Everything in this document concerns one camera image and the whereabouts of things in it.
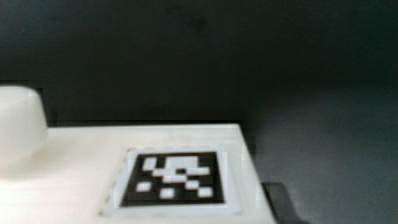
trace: white surface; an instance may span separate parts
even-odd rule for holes
[[[34,152],[47,141],[47,121],[41,98],[33,89],[0,88],[0,167]]]
[[[171,199],[175,198],[175,189],[173,188],[164,188],[160,190],[160,198],[162,199]]]
[[[45,147],[0,176],[0,223],[276,223],[237,125],[57,128],[49,135]],[[228,150],[240,213],[132,218],[102,215],[129,149],[198,145],[223,145]]]
[[[148,192],[150,190],[152,190],[152,186],[153,186],[153,184],[152,184],[152,182],[141,182],[139,184],[137,184],[137,192]]]

